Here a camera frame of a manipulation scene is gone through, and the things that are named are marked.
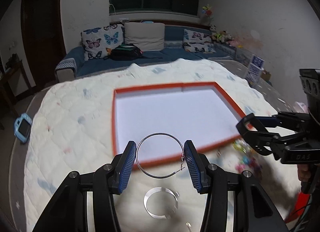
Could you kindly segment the right hand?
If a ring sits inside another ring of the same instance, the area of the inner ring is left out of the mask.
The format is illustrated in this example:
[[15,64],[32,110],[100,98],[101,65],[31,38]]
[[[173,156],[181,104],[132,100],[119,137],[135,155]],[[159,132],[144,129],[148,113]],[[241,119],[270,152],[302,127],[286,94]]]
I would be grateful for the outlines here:
[[305,187],[308,186],[311,178],[311,172],[309,170],[308,164],[298,164],[297,174],[298,174],[298,179],[301,182],[302,190],[304,190]]

